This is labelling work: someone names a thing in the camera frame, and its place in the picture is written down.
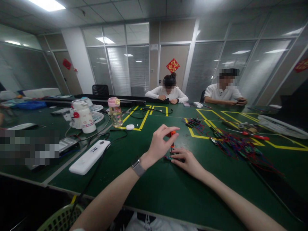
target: white thermos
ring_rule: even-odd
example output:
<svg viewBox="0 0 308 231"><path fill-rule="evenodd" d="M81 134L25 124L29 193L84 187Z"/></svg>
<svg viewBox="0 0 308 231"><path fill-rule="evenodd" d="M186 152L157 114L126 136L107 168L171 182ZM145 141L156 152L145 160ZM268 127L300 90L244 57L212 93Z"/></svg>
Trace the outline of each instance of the white thermos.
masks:
<svg viewBox="0 0 308 231"><path fill-rule="evenodd" d="M72 108L74 109L74 118L80 119L82 131L86 134L94 132L96 126L88 103L81 99L75 99L72 101Z"/></svg>

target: hand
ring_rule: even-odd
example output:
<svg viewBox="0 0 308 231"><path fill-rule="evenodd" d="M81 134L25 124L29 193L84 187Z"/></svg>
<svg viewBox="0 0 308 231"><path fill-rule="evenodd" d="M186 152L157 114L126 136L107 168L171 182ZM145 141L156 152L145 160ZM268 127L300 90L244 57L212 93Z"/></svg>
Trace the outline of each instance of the hand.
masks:
<svg viewBox="0 0 308 231"><path fill-rule="evenodd" d="M153 133L149 150L140 158L140 163L144 170L147 170L167 153L179 134L175 133L167 142L164 141L164 137L168 133L179 129L178 127L167 127L163 124Z"/></svg>
<svg viewBox="0 0 308 231"><path fill-rule="evenodd" d="M238 101L239 100L243 100L242 102L238 102L237 105L240 105L240 106L244 106L247 104L247 99L245 99L244 97L240 97L237 99Z"/></svg>
<svg viewBox="0 0 308 231"><path fill-rule="evenodd" d="M166 99L166 96L165 95L160 95L160 96L158 96L158 99L160 99L161 101L164 101Z"/></svg>
<svg viewBox="0 0 308 231"><path fill-rule="evenodd" d="M232 100L227 100L227 101L225 101L225 105L227 105L227 106L234 106L234 105L236 105L236 104L237 104L237 102L232 101Z"/></svg>
<svg viewBox="0 0 308 231"><path fill-rule="evenodd" d="M170 100L170 103L172 103L172 104L177 104L177 99L172 99L172 100Z"/></svg>
<svg viewBox="0 0 308 231"><path fill-rule="evenodd" d="M172 158L184 159L185 162L182 163L175 159L171 160L171 162L187 171L196 179L201 180L202 176L207 173L207 171L201 166L201 164L196 160L196 158L190 151L180 148L173 149L172 153L179 153L176 155L172 155Z"/></svg>

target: green work surface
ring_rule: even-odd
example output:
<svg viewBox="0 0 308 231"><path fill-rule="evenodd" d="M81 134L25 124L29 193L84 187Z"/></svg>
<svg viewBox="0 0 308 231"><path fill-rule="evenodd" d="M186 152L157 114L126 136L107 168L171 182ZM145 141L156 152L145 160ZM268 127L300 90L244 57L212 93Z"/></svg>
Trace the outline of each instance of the green work surface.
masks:
<svg viewBox="0 0 308 231"><path fill-rule="evenodd" d="M153 112L152 115L149 114L147 116L141 131L128 131L126 138L113 143L106 152L86 195L91 197L97 196L110 182L130 167L131 161L137 155L141 156L146 152L149 148L152 134L158 127L162 124L178 126L180 127L178 131L180 135L175 142L175 147L183 147L190 150L206 170L213 173L230 188L258 206L286 229L305 229L305 226L291 216L282 206L247 163L227 157L208 139L191 136L188 127L185 126L181 118L196 118L197 116L202 118L197 108L183 107L182 104L165 105L149 103L148 105L155 105L155 109L161 109L163 112L166 112L165 107L167 106L168 112L173 109L173 113L166 116L160 112ZM231 109L215 105L212 107L216 113L230 121L233 119L221 111L253 113L243 107ZM141 117L140 108L138 107L133 113L134 116ZM225 129L218 115L205 107L202 110L205 110L201 111L202 114L214 125L220 129ZM249 115L253 118L257 117L255 114ZM231 116L241 122L252 122L243 114L232 113ZM130 116L123 126L134 124L135 128L140 128L142 121L142 119ZM109 140L115 140L123 135L124 132L111 132ZM269 135L269 137L276 145L301 147L280 136ZM303 143L302 140L293 140L303 145L308 145L307 141ZM306 163L308 161L308 149L302 151L279 149L264 141L260 143L264 146L258 146L258 148L274 163L277 169L285 174L286 181L307 200L308 186L306 182L308 181L308 174ZM68 170L70 165L57 175L49 185L54 188L81 193L91 178L97 164L84 176L70 173ZM240 220L212 190L182 169L163 159L147 170L133 187L124 205L204 227L219 230L245 230Z"/></svg>
<svg viewBox="0 0 308 231"><path fill-rule="evenodd" d="M37 110L22 110L13 109L14 117L6 116L6 121L3 124L3 128L13 127L23 123L38 124L39 127L33 129L33 136L46 137L51 132L59 135L60 139L65 138L65 132L69 128L69 122L65 121L62 115L52 116L50 113L59 110L60 108L40 108ZM108 121L108 118L104 118L97 123L97 131L100 131ZM79 133L80 130L70 129L68 135ZM92 134L83 134L81 139L87 138ZM80 150L87 144L87 141L79 142L79 146L74 150ZM34 184L41 184L48 177L50 177L56 170L70 160L77 152L70 152L64 155L59 160L58 165L48 165L38 172L30 171L25 165L0 165L0 175L11 176L20 180L28 181Z"/></svg>

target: fluorescent light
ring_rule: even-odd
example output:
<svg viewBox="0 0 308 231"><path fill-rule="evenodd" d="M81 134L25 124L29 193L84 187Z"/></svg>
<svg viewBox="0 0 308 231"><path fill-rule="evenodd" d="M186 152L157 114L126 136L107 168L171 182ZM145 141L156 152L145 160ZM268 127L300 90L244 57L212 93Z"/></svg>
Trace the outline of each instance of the fluorescent light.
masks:
<svg viewBox="0 0 308 231"><path fill-rule="evenodd" d="M286 50L288 50L288 49L277 49L277 50L272 50L272 51L265 52L265 54L279 53L279 52L284 52Z"/></svg>
<svg viewBox="0 0 308 231"><path fill-rule="evenodd" d="M249 51L237 51L235 53L232 53L233 55L237 55L237 54L244 54L244 53L247 53Z"/></svg>
<svg viewBox="0 0 308 231"><path fill-rule="evenodd" d="M16 44L16 45L21 45L19 42L10 41L10 40L6 40L5 42L12 43L12 44Z"/></svg>
<svg viewBox="0 0 308 231"><path fill-rule="evenodd" d="M301 32L301 30L302 30L302 29L303 29L303 27L302 27L302 28L300 28L300 29L297 29L297 30L291 31L291 32L289 32L289 33L283 34L283 35L299 34L299 33Z"/></svg>
<svg viewBox="0 0 308 231"><path fill-rule="evenodd" d="M60 3L55 0L29 0L30 2L42 7L44 10L47 11L57 11L65 9Z"/></svg>
<svg viewBox="0 0 308 231"><path fill-rule="evenodd" d="M106 36L104 36L104 37L97 37L96 39L99 40L99 41L101 41L102 43L104 43L104 40L105 40L105 43L108 43L108 44L113 44L113 43L115 43L114 41L110 40L110 39L107 38Z"/></svg>

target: water bottle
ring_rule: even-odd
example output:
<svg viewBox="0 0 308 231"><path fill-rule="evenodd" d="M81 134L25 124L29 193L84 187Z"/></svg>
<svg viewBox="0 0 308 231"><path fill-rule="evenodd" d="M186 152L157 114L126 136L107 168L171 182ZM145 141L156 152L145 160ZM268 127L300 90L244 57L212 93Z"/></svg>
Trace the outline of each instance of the water bottle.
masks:
<svg viewBox="0 0 308 231"><path fill-rule="evenodd" d="M80 119L83 133L88 134L94 132L96 126L88 103L81 99L75 99L72 101L72 107L74 109L74 118Z"/></svg>
<svg viewBox="0 0 308 231"><path fill-rule="evenodd" d="M120 107L120 100L117 97L111 97L108 99L108 106L110 111L110 117L112 125L117 128L123 125L122 111Z"/></svg>

